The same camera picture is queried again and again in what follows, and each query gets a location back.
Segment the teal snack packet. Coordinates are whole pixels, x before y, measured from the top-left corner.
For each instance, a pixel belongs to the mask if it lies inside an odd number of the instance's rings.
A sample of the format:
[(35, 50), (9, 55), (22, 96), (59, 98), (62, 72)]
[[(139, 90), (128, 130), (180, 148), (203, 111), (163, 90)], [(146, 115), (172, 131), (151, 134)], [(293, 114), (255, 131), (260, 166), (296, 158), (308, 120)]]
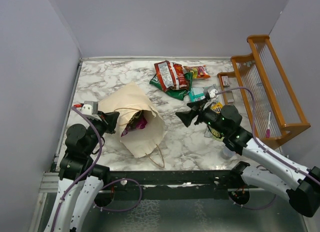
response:
[(210, 87), (192, 87), (189, 92), (191, 102), (203, 100)]

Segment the green chips bag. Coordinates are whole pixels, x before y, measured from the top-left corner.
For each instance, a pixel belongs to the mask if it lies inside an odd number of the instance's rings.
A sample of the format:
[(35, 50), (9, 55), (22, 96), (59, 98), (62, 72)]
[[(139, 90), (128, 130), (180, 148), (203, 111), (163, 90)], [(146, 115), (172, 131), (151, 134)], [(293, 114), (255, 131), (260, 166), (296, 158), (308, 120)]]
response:
[[(174, 98), (174, 99), (178, 99), (180, 101), (184, 100), (184, 97), (187, 96), (191, 90), (192, 87), (192, 83), (193, 83), (193, 74), (191, 72), (186, 72), (185, 74), (185, 78), (187, 80), (187, 82), (189, 83), (189, 86), (187, 89), (181, 89), (181, 90), (173, 90), (173, 89), (168, 89), (165, 94)], [(160, 91), (164, 92), (161, 84), (158, 80), (158, 77), (156, 75), (153, 76), (153, 78), (150, 80), (149, 82), (150, 85), (155, 86), (157, 89), (159, 89)]]

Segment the yellow candy bag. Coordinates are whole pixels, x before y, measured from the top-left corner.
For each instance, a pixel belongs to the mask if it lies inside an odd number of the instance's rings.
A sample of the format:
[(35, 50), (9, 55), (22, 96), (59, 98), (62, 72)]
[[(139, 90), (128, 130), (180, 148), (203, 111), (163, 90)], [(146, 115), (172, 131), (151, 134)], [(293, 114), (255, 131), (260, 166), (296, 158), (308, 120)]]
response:
[(220, 114), (222, 108), (223, 108), (223, 105), (220, 102), (217, 102), (217, 103), (213, 102), (210, 106), (210, 109), (217, 114)]

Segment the magenta snack packet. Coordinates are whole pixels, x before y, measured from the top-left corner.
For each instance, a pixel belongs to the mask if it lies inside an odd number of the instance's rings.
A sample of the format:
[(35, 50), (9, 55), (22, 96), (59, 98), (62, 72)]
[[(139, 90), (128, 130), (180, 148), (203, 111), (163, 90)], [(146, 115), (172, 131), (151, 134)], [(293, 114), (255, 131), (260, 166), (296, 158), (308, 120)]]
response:
[(128, 132), (131, 132), (133, 130), (140, 130), (144, 129), (147, 125), (147, 120), (144, 116), (134, 119), (131, 123), (127, 124), (125, 129), (123, 130), (121, 136), (125, 136)]

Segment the light green snack packet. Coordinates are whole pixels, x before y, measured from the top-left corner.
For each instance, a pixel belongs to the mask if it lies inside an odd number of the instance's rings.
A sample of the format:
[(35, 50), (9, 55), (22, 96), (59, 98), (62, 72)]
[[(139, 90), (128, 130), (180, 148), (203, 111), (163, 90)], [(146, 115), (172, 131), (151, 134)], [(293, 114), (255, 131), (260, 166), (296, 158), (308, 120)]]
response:
[(216, 141), (222, 141), (224, 139), (224, 136), (219, 133), (217, 130), (211, 128), (210, 126), (207, 126), (207, 129), (204, 133), (204, 136), (206, 138), (212, 138)]

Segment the beige paper bag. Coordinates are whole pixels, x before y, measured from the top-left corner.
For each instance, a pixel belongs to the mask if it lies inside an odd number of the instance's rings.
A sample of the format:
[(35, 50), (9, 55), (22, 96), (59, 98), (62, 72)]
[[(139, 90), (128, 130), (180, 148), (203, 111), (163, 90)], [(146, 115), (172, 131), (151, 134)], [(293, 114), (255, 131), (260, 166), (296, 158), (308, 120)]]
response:
[[(166, 125), (144, 91), (131, 82), (98, 103), (98, 109), (104, 113), (118, 112), (114, 139), (122, 143), (135, 158), (149, 156), (166, 135)], [(139, 129), (126, 131), (134, 116), (142, 115), (146, 125)]]

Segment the orange colourful candy bag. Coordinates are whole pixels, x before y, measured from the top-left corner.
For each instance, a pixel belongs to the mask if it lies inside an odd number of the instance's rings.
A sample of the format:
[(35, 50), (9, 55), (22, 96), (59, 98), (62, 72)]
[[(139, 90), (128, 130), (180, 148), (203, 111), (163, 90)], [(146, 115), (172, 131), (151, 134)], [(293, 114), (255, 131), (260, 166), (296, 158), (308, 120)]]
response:
[(184, 66), (184, 69), (192, 74), (193, 80), (209, 79), (211, 76), (208, 73), (207, 67), (203, 66)]

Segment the red chips bag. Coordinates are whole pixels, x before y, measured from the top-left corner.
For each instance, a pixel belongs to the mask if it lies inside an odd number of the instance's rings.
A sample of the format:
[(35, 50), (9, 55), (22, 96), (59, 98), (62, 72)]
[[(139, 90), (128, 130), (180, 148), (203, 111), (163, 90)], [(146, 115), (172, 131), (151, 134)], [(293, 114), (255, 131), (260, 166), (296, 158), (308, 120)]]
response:
[(154, 64), (156, 77), (161, 85), (163, 92), (172, 90), (188, 90), (189, 81), (183, 72), (180, 64), (171, 61), (162, 61)]

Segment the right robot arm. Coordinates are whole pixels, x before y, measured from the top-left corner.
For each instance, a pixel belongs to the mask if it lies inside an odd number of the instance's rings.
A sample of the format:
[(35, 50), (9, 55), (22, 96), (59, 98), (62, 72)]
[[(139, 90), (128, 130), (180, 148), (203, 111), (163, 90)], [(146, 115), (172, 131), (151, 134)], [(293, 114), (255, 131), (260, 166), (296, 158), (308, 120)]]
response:
[(240, 188), (244, 184), (260, 187), (289, 202), (305, 217), (313, 217), (320, 208), (320, 169), (308, 168), (277, 153), (241, 126), (242, 116), (233, 105), (220, 113), (205, 107), (206, 100), (188, 103), (189, 111), (176, 112), (186, 127), (205, 123), (223, 136), (225, 146), (267, 169), (262, 172), (246, 163), (230, 174), (230, 183)]

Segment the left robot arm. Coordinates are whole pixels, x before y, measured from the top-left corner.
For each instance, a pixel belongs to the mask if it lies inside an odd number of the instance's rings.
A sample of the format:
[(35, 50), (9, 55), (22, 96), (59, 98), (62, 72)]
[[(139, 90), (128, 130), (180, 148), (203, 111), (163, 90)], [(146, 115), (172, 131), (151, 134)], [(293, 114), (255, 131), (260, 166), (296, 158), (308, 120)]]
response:
[(79, 232), (99, 190), (111, 182), (109, 168), (91, 157), (96, 146), (100, 156), (104, 133), (113, 134), (119, 112), (103, 113), (72, 107), (88, 124), (74, 124), (67, 130), (66, 151), (60, 162), (57, 195), (45, 227), (46, 232)]

